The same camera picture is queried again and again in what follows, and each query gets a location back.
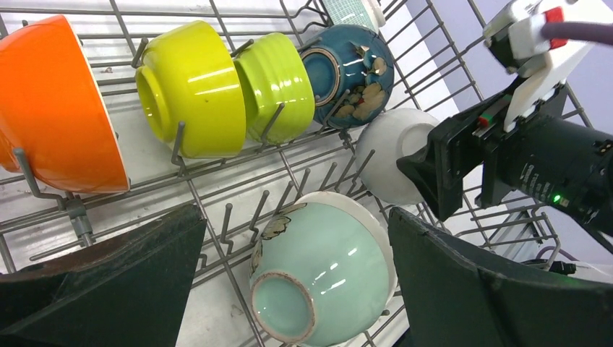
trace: yellow-green bowl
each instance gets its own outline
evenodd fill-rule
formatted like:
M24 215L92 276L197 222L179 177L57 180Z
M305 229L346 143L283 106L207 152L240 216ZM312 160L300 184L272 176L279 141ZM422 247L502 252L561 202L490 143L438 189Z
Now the yellow-green bowl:
M185 121L181 155L227 158L244 144L246 119L239 76L226 46L202 20L149 42L136 83L151 130L171 147Z
M266 140L280 144L302 134L313 120L315 98L307 70L289 38L272 33L256 40L234 59L247 113L247 137L261 141L277 108L285 108Z

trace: metal dish rack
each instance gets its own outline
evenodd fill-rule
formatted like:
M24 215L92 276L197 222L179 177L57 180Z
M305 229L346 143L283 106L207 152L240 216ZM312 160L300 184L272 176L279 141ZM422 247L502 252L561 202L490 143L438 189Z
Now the metal dish rack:
M195 203L208 219L208 236L195 273L179 345L279 346L279 342L272 340L257 326L245 300L248 295L245 265L253 241L258 228L263 227L275 211L316 190L347 194L369 208L382 223L387 222L387 212L392 206L384 205L372 196L359 181L359 172L367 162L360 168L353 165L355 139L361 130L339 132L313 126L306 134L281 146L250 143L235 158L183 161L176 155L176 150L170 153L151 139L153 136L149 134L144 119L141 119L144 117L139 114L141 110L134 86L133 67L138 64L141 48L147 39L195 19L206 20L218 29L233 55L249 44L250 38L270 31L286 34L301 49L312 33L329 25L325 8L318 0L308 0L306 3L304 0L279 0L266 1L266 4L264 1L254 1L257 4L248 1L228 4L229 1L224 1L223 6L221 0L204 0L196 1L193 6L185 5L184 11L174 9L172 4L154 0L138 5L118 4L120 0L97 0L74 6L69 6L68 2L57 0L41 6L30 1L3 1L4 4L0 6L0 35L4 37L21 25L52 14L66 14L71 19L90 59L111 121L120 125L116 125L116 131L124 157L129 159L127 165L132 189L123 194L78 196L38 186L27 170L24 175L16 176L2 172L0 254L4 264L0 264L0 271L12 273L32 262L88 247L178 206ZM436 112L443 105L453 103L453 98L464 92L474 93L479 100L483 100L463 60L463 56L480 44L482 38L458 48L431 0L425 0L424 8L413 13L412 18L409 17L406 2L380 1L388 20L388 25L382 28L382 36L388 43L394 41L394 44L401 45L401 49L393 49L396 58L396 97L387 105L388 109L403 106ZM481 25L485 25L474 2L468 0L468 3ZM438 24L423 35L408 35L411 30L417 32L415 21L427 15L433 16ZM401 24L389 28L394 20ZM149 23L154 21L159 22L155 28L162 29L148 32ZM107 30L109 25L115 30ZM434 33L442 33L448 44L440 51L419 57L419 60L411 56L411 52L423 48L424 41ZM112 46L113 53L105 53L107 46ZM449 52L453 53L450 60L433 65L435 57ZM403 66L401 59L407 57L413 59L413 69ZM445 77L456 70L465 73L466 85L439 95L439 99L430 101L428 106L420 104L420 94L444 84ZM415 81L411 80L411 76L420 78ZM565 117L580 115L589 126L589 120L573 94L570 99L576 110ZM178 131L182 132L185 126L189 125L182 124ZM144 150L134 149L138 147L135 145L138 141L145 142L140 143ZM132 168L138 166L135 176L130 171L131 165ZM471 202L480 188L478 178L477 175L477 180L467 186L463 209L445 223L436 220L425 204L406 208L426 222L458 237L476 236L469 241L478 242L482 247L504 253L505 256L509 256L512 245L553 239L556 247L548 262L550 264L560 248L560 241L546 214L539 212L543 205L527 197L516 197L509 202L526 201L526 206L482 210ZM516 226L521 227L518 234L502 237ZM205 286L210 286L207 291L210 289L209 292L215 294L197 292ZM217 322L218 317L211 313L214 310L207 306L213 305L210 300L218 301L215 302L217 309L225 307L230 311L229 322ZM395 300L396 303L390 304L389 310L383 312L373 328L349 344L391 346L399 333L392 332L390 326L399 325L400 331L408 326L401 297L396 295ZM238 333L234 339L218 337L235 331ZM391 343L390 339L384 339L386 335L394 335Z

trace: wire basket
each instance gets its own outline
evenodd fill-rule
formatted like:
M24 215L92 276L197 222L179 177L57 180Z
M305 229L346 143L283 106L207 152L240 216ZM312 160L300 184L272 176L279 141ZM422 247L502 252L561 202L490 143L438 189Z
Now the wire basket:
M29 22L52 14L65 14L82 41L119 145L126 158L132 188L123 194L73 195L36 184L31 172L0 173L0 272L16 269L73 252L153 220L182 205L197 203L208 219L208 235L202 247L178 346L279 346L257 325L245 301L249 293L247 262L259 228L275 211L307 192L333 190L346 194L373 212L387 225L392 207L372 196L359 180L368 165L353 164L354 145L361 129L339 131L313 125L286 144L251 142L235 158L182 160L150 133L137 98L134 67L146 40L195 19L210 23L236 54L249 39L270 32L287 35L297 48L330 22L319 0L221 1L3 1L0 35L6 36ZM463 56L477 47L477 38L457 47L435 5L425 0L418 12L409 13L406 0L380 1L387 24L381 36L395 56L396 81L387 109L420 108L442 120L458 112L454 98L470 93L483 100ZM468 0L481 25L485 25L472 0ZM416 26L431 16L436 25ZM425 41L443 35L446 44L430 52ZM441 56L451 56L436 64ZM37 73L53 67L41 66ZM454 72L466 76L466 84L449 90L445 78ZM571 93L578 111L585 114ZM425 204L405 206L427 223L443 228L474 244L514 260L527 260L534 246L553 239L555 257L560 242L549 220L539 212L541 204L527 197L483 210L472 202L480 191L481 169L465 180L464 206L441 223ZM84 230L83 220L93 232ZM408 327L400 292L379 321L347 346L391 346Z

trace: lime green bowl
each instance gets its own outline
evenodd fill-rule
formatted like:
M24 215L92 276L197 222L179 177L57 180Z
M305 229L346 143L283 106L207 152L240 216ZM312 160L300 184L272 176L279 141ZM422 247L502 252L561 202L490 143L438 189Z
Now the lime green bowl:
M261 37L239 54L234 66L243 90L249 139L262 141L281 103L285 107L267 132L266 141L278 145L307 130L315 98L307 70L289 38L280 33Z

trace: ceramic dish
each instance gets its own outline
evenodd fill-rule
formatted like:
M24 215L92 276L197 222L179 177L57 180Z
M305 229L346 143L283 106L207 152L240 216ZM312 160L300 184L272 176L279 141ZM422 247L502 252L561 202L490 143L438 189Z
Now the ceramic dish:
M337 129L372 121L390 99L394 66L390 49L378 34L357 25L333 25L315 35L301 57L316 102L314 119L323 124L345 90L350 94L328 120Z
M40 58L53 69L38 72ZM18 172L25 151L45 184L87 193L124 192L129 180L115 131L83 54L63 15L0 40L0 164Z
M232 58L202 20L154 38L136 72L138 95L151 130L173 146L185 121L181 155L227 158L245 139L245 106Z
M396 160L414 154L426 145L428 133L438 120L412 108L397 108L381 113L360 134L356 143L357 167L371 150L374 155L360 173L364 186L381 200L394 205L423 202L415 184L396 166Z
M280 103L285 108L267 133L268 143L280 144L307 130L315 110L313 89L287 36L263 36L240 53L234 64L243 89L249 139L261 140Z
M394 267L394 254L390 246L390 239L387 237L386 230L381 227L381 223L379 223L379 221L356 200L335 192L312 192L296 201L297 204L304 202L318 202L320 204L339 208L353 216L368 229L372 237L377 241L377 244L379 244L379 248L381 252L383 252L383 257L385 258L387 273L389 274L387 281L390 288L390 292L387 295L387 302L389 302L396 290L398 277L396 276L396 269Z
M387 264L365 226L337 207L303 202L280 211L252 255L252 309L274 338L303 346L342 343L385 308Z
M367 27L378 33L385 16L377 0L322 0L332 23Z

